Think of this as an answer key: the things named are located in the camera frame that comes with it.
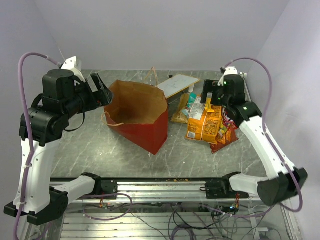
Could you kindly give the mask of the tan brown snack bag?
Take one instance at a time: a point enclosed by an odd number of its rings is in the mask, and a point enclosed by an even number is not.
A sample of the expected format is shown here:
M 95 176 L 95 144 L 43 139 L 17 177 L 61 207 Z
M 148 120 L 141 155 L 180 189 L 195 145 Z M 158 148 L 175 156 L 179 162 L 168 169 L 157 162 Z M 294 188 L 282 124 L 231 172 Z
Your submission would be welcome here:
M 188 123 L 188 117 L 183 113 L 183 110 L 187 106 L 187 103 L 189 101 L 190 95 L 188 93 L 183 93 L 180 97 L 178 107 L 176 111 L 174 112 L 173 116 L 171 117 L 171 122 L 173 123 L 180 123 L 180 124 L 187 124 Z

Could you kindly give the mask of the teal snack packet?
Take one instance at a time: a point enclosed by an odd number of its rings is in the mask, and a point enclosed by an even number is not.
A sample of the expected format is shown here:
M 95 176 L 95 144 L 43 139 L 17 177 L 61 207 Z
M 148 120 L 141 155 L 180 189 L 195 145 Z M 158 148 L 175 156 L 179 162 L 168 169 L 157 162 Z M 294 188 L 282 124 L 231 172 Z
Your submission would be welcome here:
M 197 95 L 193 92 L 184 93 L 182 95 L 182 109 L 181 112 L 188 118 L 191 112 L 191 108 L 195 103 Z

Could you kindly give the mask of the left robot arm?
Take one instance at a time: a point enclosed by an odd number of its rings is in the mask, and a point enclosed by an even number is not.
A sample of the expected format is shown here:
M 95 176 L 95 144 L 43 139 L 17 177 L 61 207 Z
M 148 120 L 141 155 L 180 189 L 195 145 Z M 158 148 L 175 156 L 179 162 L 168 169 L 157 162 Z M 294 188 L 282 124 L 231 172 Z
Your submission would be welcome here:
M 43 77 L 43 92 L 20 119 L 20 183 L 16 198 L 4 207 L 6 215 L 25 216 L 30 224 L 40 226 L 59 219 L 74 200 L 101 195 L 101 178 L 88 172 L 63 185 L 50 185 L 55 152 L 63 133 L 69 131 L 70 119 L 112 102 L 113 93 L 100 76 L 93 73 L 91 78 L 96 91 L 71 70 L 53 69 Z

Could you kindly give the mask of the red paper bag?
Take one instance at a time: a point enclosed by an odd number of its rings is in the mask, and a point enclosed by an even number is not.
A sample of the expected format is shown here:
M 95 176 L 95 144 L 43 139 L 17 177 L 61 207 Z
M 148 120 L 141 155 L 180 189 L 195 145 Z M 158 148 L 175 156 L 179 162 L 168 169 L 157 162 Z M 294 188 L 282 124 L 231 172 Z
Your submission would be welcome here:
M 156 155 L 168 137 L 168 102 L 158 88 L 156 69 L 152 67 L 145 79 L 154 73 L 155 86 L 145 82 L 116 80 L 110 90 L 112 103 L 104 107 L 101 121 L 132 143 Z

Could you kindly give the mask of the small whiteboard yellow frame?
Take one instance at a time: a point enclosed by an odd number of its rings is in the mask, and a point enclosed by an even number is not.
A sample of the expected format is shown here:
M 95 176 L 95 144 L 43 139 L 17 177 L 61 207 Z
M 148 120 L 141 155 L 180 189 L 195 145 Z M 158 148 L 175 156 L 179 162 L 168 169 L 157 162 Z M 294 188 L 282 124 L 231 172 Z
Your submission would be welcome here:
M 200 79 L 198 78 L 178 74 L 160 83 L 157 87 L 162 90 L 165 97 L 169 99 L 186 89 L 189 90 L 191 85 L 195 85 L 199 81 Z

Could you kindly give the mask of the yellow snack packet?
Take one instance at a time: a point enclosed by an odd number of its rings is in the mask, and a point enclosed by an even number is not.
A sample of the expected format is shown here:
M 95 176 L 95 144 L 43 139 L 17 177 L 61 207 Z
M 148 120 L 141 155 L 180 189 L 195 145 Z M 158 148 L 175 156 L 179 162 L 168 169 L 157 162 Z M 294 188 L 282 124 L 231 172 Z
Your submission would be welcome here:
M 211 100 L 212 99 L 209 97 L 207 97 L 205 100 L 204 109 L 207 113 L 214 113 L 215 112 L 215 110 L 212 107 Z

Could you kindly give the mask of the red doritos chip bag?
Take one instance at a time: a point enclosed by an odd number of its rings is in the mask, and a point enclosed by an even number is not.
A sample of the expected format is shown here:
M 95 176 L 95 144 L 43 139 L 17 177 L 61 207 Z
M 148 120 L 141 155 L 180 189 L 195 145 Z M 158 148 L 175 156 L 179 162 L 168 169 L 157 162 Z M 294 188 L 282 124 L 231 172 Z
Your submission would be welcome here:
M 231 143 L 238 140 L 238 137 L 236 135 L 236 129 L 238 127 L 235 125 L 234 121 L 232 120 L 232 123 L 230 127 L 228 128 L 227 132 L 223 137 L 219 137 L 218 134 L 216 136 L 217 144 L 210 144 L 211 153 L 214 154 L 217 151 L 221 150 L 222 148 L 230 145 Z

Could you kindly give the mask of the aluminium rail frame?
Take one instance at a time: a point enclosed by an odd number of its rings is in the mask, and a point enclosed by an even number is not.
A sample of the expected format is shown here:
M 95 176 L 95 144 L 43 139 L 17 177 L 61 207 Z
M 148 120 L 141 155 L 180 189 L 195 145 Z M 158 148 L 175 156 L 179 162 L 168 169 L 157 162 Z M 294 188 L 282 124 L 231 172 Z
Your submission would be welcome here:
M 300 240 L 287 204 L 269 207 L 258 196 L 207 199 L 210 178 L 109 178 L 116 199 L 80 197 L 43 225 L 22 217 L 21 240 Z

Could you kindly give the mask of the large orange chip bag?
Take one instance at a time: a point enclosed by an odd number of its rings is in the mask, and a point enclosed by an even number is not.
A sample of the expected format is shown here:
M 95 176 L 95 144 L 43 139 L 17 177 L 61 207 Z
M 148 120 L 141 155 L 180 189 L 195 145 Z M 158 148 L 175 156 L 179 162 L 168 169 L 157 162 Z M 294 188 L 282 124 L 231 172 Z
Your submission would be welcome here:
M 197 96 L 189 113 L 185 138 L 216 145 L 222 123 L 222 107 L 212 105 L 212 112 L 205 109 L 201 97 Z

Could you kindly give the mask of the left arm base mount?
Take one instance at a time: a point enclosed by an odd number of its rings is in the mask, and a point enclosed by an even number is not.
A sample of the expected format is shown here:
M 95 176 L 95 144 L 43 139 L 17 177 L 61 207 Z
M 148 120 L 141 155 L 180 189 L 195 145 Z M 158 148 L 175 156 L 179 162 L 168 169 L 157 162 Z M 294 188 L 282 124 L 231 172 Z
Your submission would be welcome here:
M 118 192 L 118 184 L 115 181 L 108 178 L 101 178 L 100 176 L 89 172 L 84 172 L 81 176 L 86 176 L 94 180 L 93 191 L 88 193 L 87 196 L 107 195 L 103 197 L 107 200 L 115 200 L 117 198 L 116 193 Z

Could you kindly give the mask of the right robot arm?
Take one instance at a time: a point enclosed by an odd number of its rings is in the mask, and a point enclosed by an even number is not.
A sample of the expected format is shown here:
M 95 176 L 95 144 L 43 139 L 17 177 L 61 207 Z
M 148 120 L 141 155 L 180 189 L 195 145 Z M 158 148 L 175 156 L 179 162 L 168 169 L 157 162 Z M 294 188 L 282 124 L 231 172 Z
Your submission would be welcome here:
M 225 108 L 227 116 L 248 138 L 266 172 L 266 177 L 230 173 L 220 186 L 221 194 L 226 198 L 233 197 L 237 192 L 256 195 L 267 206 L 300 197 L 308 173 L 304 168 L 297 168 L 286 157 L 263 124 L 263 114 L 258 106 L 246 100 L 243 78 L 229 74 L 223 76 L 222 83 L 207 79 L 203 84 L 201 103 L 206 102 L 208 94 L 212 95 L 210 103 Z

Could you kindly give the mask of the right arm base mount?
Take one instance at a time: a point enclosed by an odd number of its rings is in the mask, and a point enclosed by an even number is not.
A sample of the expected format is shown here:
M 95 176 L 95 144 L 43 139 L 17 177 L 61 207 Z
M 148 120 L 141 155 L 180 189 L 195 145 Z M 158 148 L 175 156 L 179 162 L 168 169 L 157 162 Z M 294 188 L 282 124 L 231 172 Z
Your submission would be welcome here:
M 207 199 L 248 199 L 249 194 L 242 191 L 234 191 L 230 185 L 230 178 L 239 175 L 241 172 L 232 172 L 223 177 L 211 178 L 199 190 L 206 194 Z

